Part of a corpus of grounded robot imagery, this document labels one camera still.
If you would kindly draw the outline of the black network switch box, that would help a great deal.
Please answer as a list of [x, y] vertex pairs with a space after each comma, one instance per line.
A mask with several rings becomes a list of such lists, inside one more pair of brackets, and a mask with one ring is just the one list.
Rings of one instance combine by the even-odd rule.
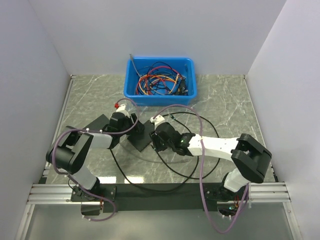
[[90, 135], [109, 135], [106, 131], [107, 126], [109, 125], [110, 120], [104, 114], [100, 115], [98, 118], [93, 120], [87, 126], [84, 127], [84, 133]]

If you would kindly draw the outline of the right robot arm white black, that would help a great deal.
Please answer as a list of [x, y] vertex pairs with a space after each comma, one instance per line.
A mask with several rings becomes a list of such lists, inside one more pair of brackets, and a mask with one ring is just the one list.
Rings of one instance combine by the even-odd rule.
[[216, 138], [195, 133], [179, 133], [168, 122], [157, 123], [150, 134], [156, 152], [171, 149], [180, 156], [214, 157], [231, 161], [236, 168], [229, 172], [220, 187], [220, 195], [230, 200], [248, 183], [265, 180], [272, 154], [251, 135]]

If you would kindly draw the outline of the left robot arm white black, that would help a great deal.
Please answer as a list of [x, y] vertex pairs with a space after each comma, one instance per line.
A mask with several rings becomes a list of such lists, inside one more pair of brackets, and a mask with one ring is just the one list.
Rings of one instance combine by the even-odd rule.
[[91, 148], [113, 149], [126, 132], [127, 136], [138, 136], [145, 130], [145, 126], [138, 120], [135, 113], [127, 115], [122, 112], [114, 112], [111, 118], [104, 114], [89, 123], [84, 129], [91, 132], [73, 131], [72, 126], [65, 127], [67, 134], [62, 137], [55, 151], [55, 166], [71, 175], [78, 184], [83, 187], [82, 194], [89, 201], [95, 201], [100, 197], [100, 180], [94, 176], [85, 166], [85, 160]]

